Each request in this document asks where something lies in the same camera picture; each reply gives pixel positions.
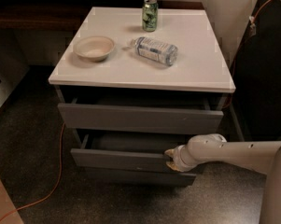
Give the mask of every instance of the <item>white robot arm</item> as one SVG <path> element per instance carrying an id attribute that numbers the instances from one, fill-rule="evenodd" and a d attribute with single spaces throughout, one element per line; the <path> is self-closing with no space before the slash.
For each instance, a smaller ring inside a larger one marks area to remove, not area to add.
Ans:
<path id="1" fill-rule="evenodd" d="M 260 224 L 281 224 L 281 141 L 229 143 L 220 134 L 198 135 L 165 154 L 173 159 L 167 165 L 180 172 L 200 163 L 224 161 L 267 175 Z"/>
<path id="2" fill-rule="evenodd" d="M 187 172 L 198 164 L 224 161 L 267 175 L 281 141 L 227 142 L 220 134 L 197 135 L 186 145 L 168 149 L 165 154 L 173 159 L 167 165 L 176 171 Z"/>

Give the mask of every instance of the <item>white bowl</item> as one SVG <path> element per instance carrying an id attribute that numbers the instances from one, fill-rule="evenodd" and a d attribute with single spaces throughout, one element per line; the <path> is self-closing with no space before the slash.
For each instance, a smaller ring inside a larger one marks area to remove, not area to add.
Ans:
<path id="1" fill-rule="evenodd" d="M 90 36 L 74 45 L 76 55 L 92 62 L 104 60 L 114 49 L 115 43 L 105 36 Z"/>

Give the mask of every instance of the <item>soda can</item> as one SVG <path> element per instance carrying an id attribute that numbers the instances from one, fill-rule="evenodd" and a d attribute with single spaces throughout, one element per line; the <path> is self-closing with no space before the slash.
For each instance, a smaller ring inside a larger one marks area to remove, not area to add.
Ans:
<path id="1" fill-rule="evenodd" d="M 158 2 L 157 0 L 144 0 L 142 7 L 142 27 L 147 32 L 153 32 L 158 23 Z"/>

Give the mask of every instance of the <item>white tabletop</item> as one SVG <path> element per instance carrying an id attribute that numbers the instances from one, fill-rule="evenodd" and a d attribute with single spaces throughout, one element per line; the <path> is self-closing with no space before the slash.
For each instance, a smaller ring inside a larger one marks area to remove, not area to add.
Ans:
<path id="1" fill-rule="evenodd" d="M 232 93 L 235 86 L 204 10 L 159 9 L 158 27 L 141 27 L 141 8 L 93 7 L 49 77 L 54 85 L 139 88 Z M 82 61 L 73 45 L 82 38 L 103 35 L 116 43 L 100 63 Z M 127 44 L 139 36 L 178 47 L 172 66 L 136 55 Z"/>

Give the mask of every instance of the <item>black cabinet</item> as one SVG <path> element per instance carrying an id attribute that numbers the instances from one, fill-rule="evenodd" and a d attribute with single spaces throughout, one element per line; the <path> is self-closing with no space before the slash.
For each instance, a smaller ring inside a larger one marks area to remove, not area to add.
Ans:
<path id="1" fill-rule="evenodd" d="M 254 13 L 268 0 L 258 0 Z M 281 139 L 281 0 L 265 6 L 257 33 L 243 38 L 235 59 L 234 107 L 248 140 Z"/>

